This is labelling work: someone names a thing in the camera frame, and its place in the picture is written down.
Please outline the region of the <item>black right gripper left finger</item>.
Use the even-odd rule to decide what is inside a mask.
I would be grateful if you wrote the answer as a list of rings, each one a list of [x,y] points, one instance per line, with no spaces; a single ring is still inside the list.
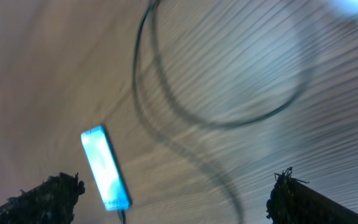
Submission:
[[[0,206],[0,224],[69,224],[85,184],[74,176],[59,173]]]

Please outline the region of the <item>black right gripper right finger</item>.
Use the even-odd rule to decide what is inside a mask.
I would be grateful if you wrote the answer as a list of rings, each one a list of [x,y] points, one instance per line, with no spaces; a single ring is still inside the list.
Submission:
[[[274,174],[275,185],[266,203],[273,224],[358,224],[358,213],[293,178],[292,169]]]

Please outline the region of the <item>blue Galaxy smartphone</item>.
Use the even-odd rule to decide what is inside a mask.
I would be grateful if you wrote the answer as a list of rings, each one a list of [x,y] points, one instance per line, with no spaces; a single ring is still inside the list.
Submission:
[[[131,206],[129,193],[105,129],[96,126],[82,132],[81,143],[105,209],[128,209]]]

